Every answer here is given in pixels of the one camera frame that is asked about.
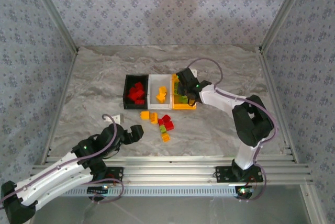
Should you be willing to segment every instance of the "gray marble floor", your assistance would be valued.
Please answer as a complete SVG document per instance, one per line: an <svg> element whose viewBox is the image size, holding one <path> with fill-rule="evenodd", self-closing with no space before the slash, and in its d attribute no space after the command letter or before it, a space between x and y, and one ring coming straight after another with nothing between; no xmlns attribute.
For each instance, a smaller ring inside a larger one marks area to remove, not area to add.
<svg viewBox="0 0 335 224"><path fill-rule="evenodd" d="M260 96L273 113L260 64L252 48L239 46L112 46L80 48L61 112L51 156L62 156L80 140L100 133L108 123L103 113L123 113L124 128L142 124L143 138L122 146L118 156L235 156L240 144L235 125L226 113L207 105L195 111L161 110L168 113L175 129L171 141L163 143L158 125L140 119L140 111L124 110L122 94L126 74L172 74L185 68L193 59L213 58L224 71L220 88L238 95ZM209 61L192 65L199 80L219 80L219 70ZM267 144L263 154L280 154L284 147L281 135Z"/></svg>

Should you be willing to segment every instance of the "patterned wallpaper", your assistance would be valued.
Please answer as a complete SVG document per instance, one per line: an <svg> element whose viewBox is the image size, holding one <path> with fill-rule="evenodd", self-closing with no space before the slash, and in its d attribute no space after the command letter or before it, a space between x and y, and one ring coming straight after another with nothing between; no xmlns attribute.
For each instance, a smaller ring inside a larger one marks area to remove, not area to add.
<svg viewBox="0 0 335 224"><path fill-rule="evenodd" d="M335 0L297 0L267 52L301 162L335 223Z"/></svg>
<svg viewBox="0 0 335 224"><path fill-rule="evenodd" d="M3 184L29 176L40 158L73 55L40 0L0 0L0 53Z"/></svg>
<svg viewBox="0 0 335 224"><path fill-rule="evenodd" d="M283 0L53 0L77 46L260 44Z"/></svg>

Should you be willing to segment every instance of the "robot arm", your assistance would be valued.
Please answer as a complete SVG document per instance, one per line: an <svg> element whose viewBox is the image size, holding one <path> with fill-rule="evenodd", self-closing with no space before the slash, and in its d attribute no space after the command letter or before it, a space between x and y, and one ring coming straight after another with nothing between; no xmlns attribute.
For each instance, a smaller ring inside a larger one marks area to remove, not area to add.
<svg viewBox="0 0 335 224"><path fill-rule="evenodd" d="M130 127L128 133L122 126L106 127L101 134L82 140L58 162L40 173L15 184L8 181L1 186L2 204L10 224L22 224L33 217L46 203L81 184L96 181L106 173L103 157L119 150L122 144L139 141L143 136L141 125ZM109 147L98 155L95 153Z"/></svg>
<svg viewBox="0 0 335 224"><path fill-rule="evenodd" d="M242 142L232 162L232 170L237 179L243 179L248 175L248 169L253 166L253 159L260 143L274 128L273 122L265 112L248 103L251 101L265 109L261 99L255 95L246 98L223 91L208 81L199 82L189 68L178 72L177 77L178 93L187 96L189 104L198 102L211 105L234 119L237 135Z"/></svg>

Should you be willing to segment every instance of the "marble surface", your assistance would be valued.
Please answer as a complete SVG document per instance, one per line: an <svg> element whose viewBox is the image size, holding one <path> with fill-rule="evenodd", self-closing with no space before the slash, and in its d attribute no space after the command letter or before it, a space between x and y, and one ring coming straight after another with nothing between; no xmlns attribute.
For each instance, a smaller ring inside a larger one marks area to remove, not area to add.
<svg viewBox="0 0 335 224"><path fill-rule="evenodd" d="M80 48L75 61L63 110L51 144L51 156L66 154L80 140L100 133L108 126L103 113L124 115L122 126L142 124L143 138L124 145L118 156L235 156L240 144L235 125L228 114L207 105L195 111L161 110L168 113L175 129L171 141L163 143L158 125L140 119L140 111L124 110L122 94L126 74L172 74L193 59L213 58L224 71L218 87L234 94L260 96L270 112L273 106L266 89L260 64L253 48L231 45L206 46L109 46ZM219 70L209 61L192 65L199 80L219 80ZM280 154L281 135L267 144L263 154Z"/></svg>

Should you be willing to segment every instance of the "black box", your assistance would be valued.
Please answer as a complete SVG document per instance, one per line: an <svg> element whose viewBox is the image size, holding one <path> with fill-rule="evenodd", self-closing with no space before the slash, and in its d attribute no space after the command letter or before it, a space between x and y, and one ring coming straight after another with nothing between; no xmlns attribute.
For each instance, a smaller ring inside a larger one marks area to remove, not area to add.
<svg viewBox="0 0 335 224"><path fill-rule="evenodd" d="M149 75L126 75L125 89L124 89L124 109L148 109L148 79ZM128 98L130 88L134 87L136 83L141 82L144 88L144 105L136 105L134 101Z"/></svg>

